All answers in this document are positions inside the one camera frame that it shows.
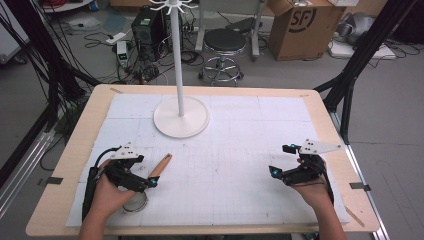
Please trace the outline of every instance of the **sf logo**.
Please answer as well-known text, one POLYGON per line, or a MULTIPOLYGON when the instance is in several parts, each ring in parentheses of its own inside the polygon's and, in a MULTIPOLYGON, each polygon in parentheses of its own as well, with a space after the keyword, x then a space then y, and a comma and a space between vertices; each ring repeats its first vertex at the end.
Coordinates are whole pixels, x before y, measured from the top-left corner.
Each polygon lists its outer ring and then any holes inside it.
POLYGON ((293 14, 293 18, 290 22, 289 32, 299 33, 305 31, 311 26, 317 13, 316 8, 311 10, 296 11, 293 14))

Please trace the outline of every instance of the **round stool seat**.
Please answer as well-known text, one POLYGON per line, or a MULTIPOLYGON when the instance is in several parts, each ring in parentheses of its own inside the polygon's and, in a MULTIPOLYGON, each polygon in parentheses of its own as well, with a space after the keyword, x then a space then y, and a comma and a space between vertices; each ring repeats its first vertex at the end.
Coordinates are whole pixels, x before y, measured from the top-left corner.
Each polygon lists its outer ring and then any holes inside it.
POLYGON ((218 52, 236 52, 244 48, 246 39, 230 29, 214 29, 205 34, 205 45, 218 52))

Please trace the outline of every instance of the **white tabletop mat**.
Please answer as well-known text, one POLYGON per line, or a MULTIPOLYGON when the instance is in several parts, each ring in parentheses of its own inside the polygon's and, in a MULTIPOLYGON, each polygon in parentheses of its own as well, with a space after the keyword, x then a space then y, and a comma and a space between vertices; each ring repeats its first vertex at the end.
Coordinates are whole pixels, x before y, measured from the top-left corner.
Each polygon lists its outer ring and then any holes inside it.
MULTIPOLYGON (((144 178, 167 153, 173 157, 158 186, 146 190, 146 207, 137 213, 118 211, 109 226, 317 222, 302 197, 273 179, 268 170, 269 165, 283 170, 298 166, 298 156, 284 153, 282 145, 319 140, 302 98, 194 96, 208 107, 209 125, 192 138, 175 139, 160 133, 153 122, 158 104, 170 97, 174 96, 115 96, 81 175, 66 226, 81 225, 88 169, 104 150, 127 142, 145 156, 131 169, 144 178)), ((330 167, 327 164, 335 208, 346 223, 349 217, 330 167)))

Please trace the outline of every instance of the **wooden stick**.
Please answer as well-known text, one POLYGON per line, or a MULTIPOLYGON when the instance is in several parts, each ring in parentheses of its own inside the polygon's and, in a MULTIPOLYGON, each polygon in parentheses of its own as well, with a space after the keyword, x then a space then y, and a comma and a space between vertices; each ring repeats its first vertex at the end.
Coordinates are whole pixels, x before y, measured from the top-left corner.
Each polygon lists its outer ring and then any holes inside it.
POLYGON ((158 165, 153 169, 153 171, 150 173, 149 177, 158 177, 163 169, 165 169, 166 165, 168 165, 169 161, 172 158, 172 154, 168 153, 166 156, 158 163, 158 165))

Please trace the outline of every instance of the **round white base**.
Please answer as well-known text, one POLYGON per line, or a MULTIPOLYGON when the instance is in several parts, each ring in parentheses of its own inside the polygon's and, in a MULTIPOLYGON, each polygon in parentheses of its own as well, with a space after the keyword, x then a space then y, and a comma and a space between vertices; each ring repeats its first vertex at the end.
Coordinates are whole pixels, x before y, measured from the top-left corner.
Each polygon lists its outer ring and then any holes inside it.
POLYGON ((184 116, 179 116, 178 98, 161 103, 153 120, 163 134, 175 138, 188 138, 202 132, 209 123, 209 111, 196 98, 184 97, 184 116))

